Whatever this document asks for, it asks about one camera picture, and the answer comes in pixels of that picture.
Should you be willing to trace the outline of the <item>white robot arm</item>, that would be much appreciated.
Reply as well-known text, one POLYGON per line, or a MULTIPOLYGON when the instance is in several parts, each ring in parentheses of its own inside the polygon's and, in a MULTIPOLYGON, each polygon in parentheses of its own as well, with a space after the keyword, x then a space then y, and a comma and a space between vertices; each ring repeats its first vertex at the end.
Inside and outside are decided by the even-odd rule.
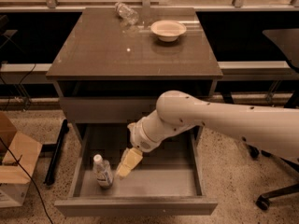
POLYGON ((116 175, 128 176, 145 153, 163 140, 195 127, 207 127, 287 161, 299 160, 299 110, 210 103, 181 91, 167 91, 148 116, 128 125, 130 143, 116 175))

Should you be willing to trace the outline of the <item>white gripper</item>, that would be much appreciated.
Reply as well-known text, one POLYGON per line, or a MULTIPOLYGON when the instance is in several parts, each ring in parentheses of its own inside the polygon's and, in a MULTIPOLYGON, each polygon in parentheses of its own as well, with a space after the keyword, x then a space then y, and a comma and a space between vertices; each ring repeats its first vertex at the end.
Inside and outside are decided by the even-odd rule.
POLYGON ((118 178, 125 178, 133 169, 142 161, 142 152, 152 151, 152 142, 146 136, 142 124, 140 122, 130 123, 127 128, 130 131, 130 142, 132 148, 126 148, 122 155, 121 160, 116 170, 118 178))

